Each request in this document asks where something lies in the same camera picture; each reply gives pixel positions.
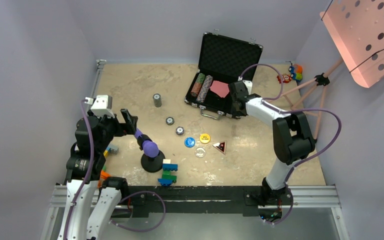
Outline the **triangular all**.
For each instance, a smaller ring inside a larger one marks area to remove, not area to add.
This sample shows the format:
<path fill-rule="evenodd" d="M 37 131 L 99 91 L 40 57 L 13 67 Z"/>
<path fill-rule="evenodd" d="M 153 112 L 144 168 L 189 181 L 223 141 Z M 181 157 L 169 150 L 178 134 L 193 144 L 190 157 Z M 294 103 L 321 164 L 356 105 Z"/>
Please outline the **triangular all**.
<path fill-rule="evenodd" d="M 227 152 L 227 141 L 224 140 L 224 141 L 220 141 L 220 142 L 217 142 L 217 143 L 214 143 L 212 145 L 215 149 L 217 149 L 219 152 L 221 152 L 222 154 L 226 154 Z"/>

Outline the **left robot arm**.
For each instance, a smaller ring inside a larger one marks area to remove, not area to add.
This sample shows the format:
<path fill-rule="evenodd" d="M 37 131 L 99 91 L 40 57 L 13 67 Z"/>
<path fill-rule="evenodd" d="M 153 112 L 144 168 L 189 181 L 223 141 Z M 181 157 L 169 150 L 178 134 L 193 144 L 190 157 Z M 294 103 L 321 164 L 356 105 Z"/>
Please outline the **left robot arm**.
<path fill-rule="evenodd" d="M 89 112 L 76 124 L 76 142 L 66 163 L 66 201 L 59 240 L 99 240 L 115 206 L 129 199 L 125 178 L 109 177 L 99 186 L 106 162 L 104 152 L 110 142 L 136 133 L 138 117 L 127 109 L 120 112 L 124 123 Z"/>

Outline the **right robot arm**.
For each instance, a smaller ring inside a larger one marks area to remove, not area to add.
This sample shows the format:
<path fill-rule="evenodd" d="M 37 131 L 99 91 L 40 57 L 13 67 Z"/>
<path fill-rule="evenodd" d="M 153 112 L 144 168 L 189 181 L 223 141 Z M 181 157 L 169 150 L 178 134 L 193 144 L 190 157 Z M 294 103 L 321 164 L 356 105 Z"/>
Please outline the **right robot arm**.
<path fill-rule="evenodd" d="M 286 193 L 294 166 L 315 150 L 307 117 L 302 111 L 288 112 L 258 94 L 250 94 L 242 81 L 230 83 L 228 89 L 235 114 L 252 116 L 271 126 L 276 159 L 259 193 L 252 198 L 262 206 L 275 203 Z"/>

